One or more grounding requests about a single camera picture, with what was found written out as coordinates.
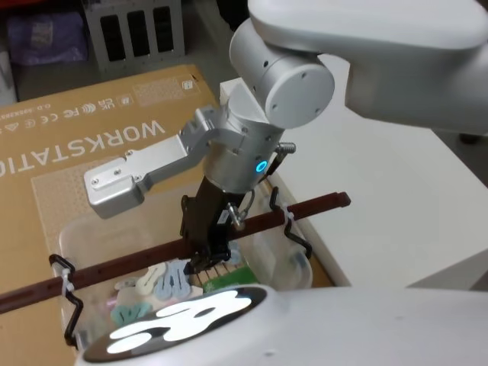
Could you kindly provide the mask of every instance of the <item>metal bracket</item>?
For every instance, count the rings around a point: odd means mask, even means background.
[[[52,254],[49,256],[49,263],[53,266],[54,263],[57,263],[63,268],[67,268],[70,270],[69,278],[71,278],[73,272],[75,271],[75,266],[64,259],[61,255]],[[75,305],[75,310],[69,319],[68,325],[64,331],[64,340],[66,344],[70,347],[75,347],[78,349],[78,343],[76,341],[76,337],[73,335],[76,327],[76,323],[78,323],[79,317],[82,315],[83,311],[83,301],[73,295],[71,291],[66,291],[66,299]]]
[[[275,210],[283,210],[284,211],[284,208],[279,206],[276,201],[278,199],[278,187],[273,187],[273,190],[271,191],[271,196],[269,198],[269,207],[275,211]],[[295,242],[297,244],[300,244],[301,246],[303,246],[305,248],[305,256],[307,257],[307,259],[310,259],[312,257],[312,245],[307,242],[304,238],[300,238],[298,235],[296,234],[293,234],[291,232],[291,225],[293,223],[293,220],[290,220],[290,218],[288,218],[287,220],[287,223],[284,227],[284,235],[289,239],[291,240],[292,242]]]

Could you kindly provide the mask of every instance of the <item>plastic clothespin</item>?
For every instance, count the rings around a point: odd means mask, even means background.
[[[136,319],[142,318],[152,309],[153,306],[146,302],[137,303],[133,307],[119,305],[111,311],[110,317],[117,326],[125,326]]]
[[[136,290],[139,295],[147,296],[153,292],[158,279],[166,272],[166,263],[159,263],[147,268],[147,273],[136,282]]]
[[[154,295],[158,300],[164,301],[171,297],[185,299],[190,296],[191,286],[184,272],[187,263],[188,260],[168,263],[168,270],[154,288]]]
[[[135,287],[138,280],[139,280],[138,277],[125,278],[122,281],[118,281],[115,284],[114,289],[117,290],[117,291],[120,291],[120,290],[122,290],[123,288],[126,288],[126,287]]]
[[[191,286],[191,293],[184,300],[201,296],[203,293],[204,293],[203,288],[197,286]],[[169,307],[170,305],[174,305],[175,303],[179,303],[181,301],[181,299],[177,299],[175,297],[171,297],[167,300],[159,300],[155,294],[145,297],[144,300],[152,305],[153,310],[159,310],[162,309],[163,307]]]
[[[124,287],[117,292],[117,306],[131,307],[140,301],[144,301],[144,296],[140,295],[135,287]]]

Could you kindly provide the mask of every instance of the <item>purple bag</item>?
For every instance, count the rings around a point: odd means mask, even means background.
[[[79,13],[10,17],[7,29],[13,63],[32,66],[85,61],[88,57]]]

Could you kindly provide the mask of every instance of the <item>blue led light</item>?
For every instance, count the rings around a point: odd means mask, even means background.
[[[268,162],[266,160],[263,160],[262,162],[260,162],[257,166],[256,166],[256,171],[257,173],[261,173],[263,172],[266,167],[268,166]]]

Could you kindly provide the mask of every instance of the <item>green object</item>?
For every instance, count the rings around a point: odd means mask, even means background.
[[[110,317],[117,326],[126,326],[127,324],[142,318],[153,309],[150,303],[137,303],[133,307],[125,307],[119,305],[115,307],[110,313]]]
[[[211,292],[221,288],[236,286],[238,284],[258,284],[258,279],[252,273],[251,268],[237,268],[224,276],[214,278],[204,283],[204,292]]]

